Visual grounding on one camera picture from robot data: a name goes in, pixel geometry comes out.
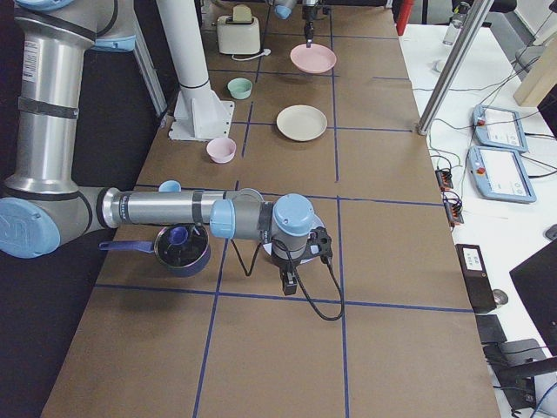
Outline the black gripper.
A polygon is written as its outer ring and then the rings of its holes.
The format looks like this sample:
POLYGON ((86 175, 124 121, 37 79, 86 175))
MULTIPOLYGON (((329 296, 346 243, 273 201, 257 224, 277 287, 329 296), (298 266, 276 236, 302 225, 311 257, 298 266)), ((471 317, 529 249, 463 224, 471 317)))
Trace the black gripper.
POLYGON ((298 279, 294 268, 316 259, 327 267, 332 264, 332 239, 323 226, 313 228, 306 237, 278 236, 278 268, 284 296, 297 292, 298 279))
POLYGON ((302 1, 302 18, 305 21, 304 35, 305 46, 311 47, 314 38, 313 22, 318 18, 319 11, 323 8, 322 0, 303 0, 302 1))

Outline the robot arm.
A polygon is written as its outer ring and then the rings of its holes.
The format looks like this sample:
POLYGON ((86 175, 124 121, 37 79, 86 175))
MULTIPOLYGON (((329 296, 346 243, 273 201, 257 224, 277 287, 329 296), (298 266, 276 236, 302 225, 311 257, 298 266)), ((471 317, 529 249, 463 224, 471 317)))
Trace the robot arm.
POLYGON ((276 17, 282 20, 286 20, 290 17, 294 11, 297 4, 301 4, 302 7, 302 19, 304 21, 304 37, 305 37, 305 47, 310 49, 313 45, 314 39, 314 22, 318 18, 318 14, 324 9, 325 4, 323 1, 319 0, 274 0, 267 1, 267 4, 271 6, 276 17))
POLYGON ((303 288, 298 266, 332 261, 331 239, 312 203, 296 193, 265 201, 252 189, 155 192, 81 187, 71 177, 84 53, 131 51, 137 21, 131 1, 18 1, 24 33, 17 168, 1 200, 1 249, 30 259, 99 229, 153 225, 152 241, 104 242, 105 251, 152 253, 171 273, 200 273, 209 237, 248 239, 271 248, 284 294, 303 288))

